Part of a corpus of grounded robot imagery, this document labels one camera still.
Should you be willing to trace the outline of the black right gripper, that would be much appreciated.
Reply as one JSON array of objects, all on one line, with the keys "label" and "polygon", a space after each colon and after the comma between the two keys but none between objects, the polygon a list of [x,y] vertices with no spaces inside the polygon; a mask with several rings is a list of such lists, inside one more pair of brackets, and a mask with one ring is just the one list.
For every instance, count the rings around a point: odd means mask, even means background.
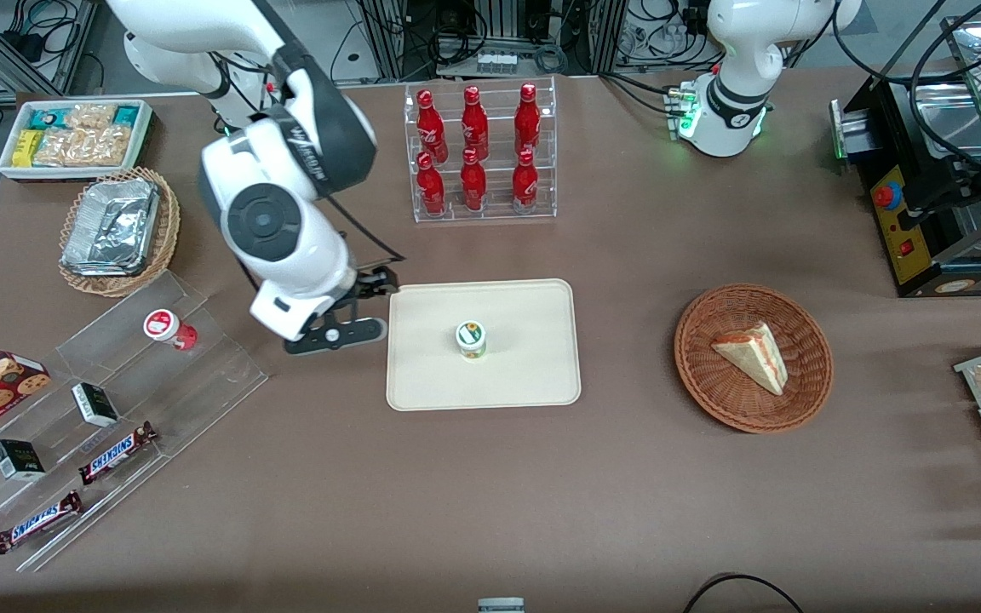
[{"label": "black right gripper", "polygon": [[350,290],[337,300],[337,306],[345,306],[373,296],[389,296],[397,292],[398,276],[390,266],[359,269],[354,274]]}]

